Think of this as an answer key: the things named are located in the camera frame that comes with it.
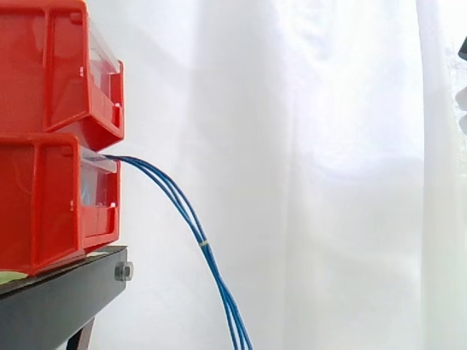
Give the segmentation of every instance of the curtain fold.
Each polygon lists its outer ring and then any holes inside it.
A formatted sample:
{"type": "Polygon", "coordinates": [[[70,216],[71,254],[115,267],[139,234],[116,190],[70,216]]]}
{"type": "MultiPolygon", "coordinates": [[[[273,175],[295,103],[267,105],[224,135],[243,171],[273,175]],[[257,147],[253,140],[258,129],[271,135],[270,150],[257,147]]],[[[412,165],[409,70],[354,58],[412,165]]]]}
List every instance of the curtain fold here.
{"type": "Polygon", "coordinates": [[[422,239],[424,349],[466,349],[467,254],[458,126],[436,1],[417,1],[425,105],[422,239]]]}

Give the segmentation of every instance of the bundle of blue wires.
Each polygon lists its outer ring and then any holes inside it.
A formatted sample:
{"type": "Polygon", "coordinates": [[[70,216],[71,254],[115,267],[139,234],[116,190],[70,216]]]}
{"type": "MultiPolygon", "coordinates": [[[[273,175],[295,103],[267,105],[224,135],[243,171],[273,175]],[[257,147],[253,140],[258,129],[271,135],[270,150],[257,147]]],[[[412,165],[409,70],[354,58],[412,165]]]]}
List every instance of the bundle of blue wires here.
{"type": "Polygon", "coordinates": [[[154,181],[154,183],[156,183],[162,189],[162,191],[167,195],[170,201],[175,205],[179,213],[182,215],[183,219],[185,219],[185,221],[188,223],[188,226],[190,226],[190,229],[193,231],[195,239],[198,242],[198,245],[201,247],[201,251],[203,252],[209,269],[211,270],[212,275],[214,276],[214,280],[216,281],[217,288],[219,289],[220,297],[223,302],[225,315],[227,317],[227,324],[231,334],[233,348],[235,350],[253,349],[247,330],[244,326],[242,316],[240,315],[239,309],[235,303],[234,297],[229,292],[222,277],[220,276],[219,269],[217,268],[217,263],[214,259],[214,255],[207,241],[206,235],[204,234],[204,230],[185,194],[177,186],[175,181],[170,178],[170,176],[165,174],[159,168],[156,168],[154,165],[146,162],[145,160],[141,160],[135,157],[115,155],[107,155],[107,157],[109,159],[119,160],[120,162],[124,162],[134,166],[135,168],[138,168],[140,171],[142,171],[148,177],[150,177],[154,181]]]}

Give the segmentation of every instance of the yellow object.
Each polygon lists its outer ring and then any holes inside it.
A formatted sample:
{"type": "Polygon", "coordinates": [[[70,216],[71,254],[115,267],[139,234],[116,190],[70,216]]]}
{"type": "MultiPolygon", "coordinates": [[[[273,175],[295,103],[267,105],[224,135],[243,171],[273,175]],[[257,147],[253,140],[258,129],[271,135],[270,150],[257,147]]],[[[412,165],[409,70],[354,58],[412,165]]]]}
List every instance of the yellow object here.
{"type": "Polygon", "coordinates": [[[0,271],[0,285],[16,281],[18,279],[25,279],[26,277],[28,277],[28,275],[21,272],[0,271]]]}

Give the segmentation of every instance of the clear plastic front panel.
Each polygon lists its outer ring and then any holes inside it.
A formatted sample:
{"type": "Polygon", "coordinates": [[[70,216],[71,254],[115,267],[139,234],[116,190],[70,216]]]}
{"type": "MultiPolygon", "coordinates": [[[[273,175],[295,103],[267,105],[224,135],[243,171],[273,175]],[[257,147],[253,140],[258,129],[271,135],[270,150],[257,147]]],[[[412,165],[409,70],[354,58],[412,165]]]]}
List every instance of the clear plastic front panel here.
{"type": "Polygon", "coordinates": [[[108,178],[117,163],[81,147],[81,205],[111,206],[107,197],[108,178]]]}
{"type": "Polygon", "coordinates": [[[120,64],[101,34],[89,20],[89,66],[94,84],[110,98],[110,77],[120,73],[120,64]]]}

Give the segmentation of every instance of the stacked storage bin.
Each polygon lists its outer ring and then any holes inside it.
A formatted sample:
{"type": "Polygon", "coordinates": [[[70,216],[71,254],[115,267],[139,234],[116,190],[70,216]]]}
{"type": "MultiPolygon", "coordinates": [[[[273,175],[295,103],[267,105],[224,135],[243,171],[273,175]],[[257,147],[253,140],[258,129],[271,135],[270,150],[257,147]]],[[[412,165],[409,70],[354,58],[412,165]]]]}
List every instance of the stacked storage bin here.
{"type": "Polygon", "coordinates": [[[118,239],[123,65],[80,0],[0,0],[0,271],[118,239]]]}

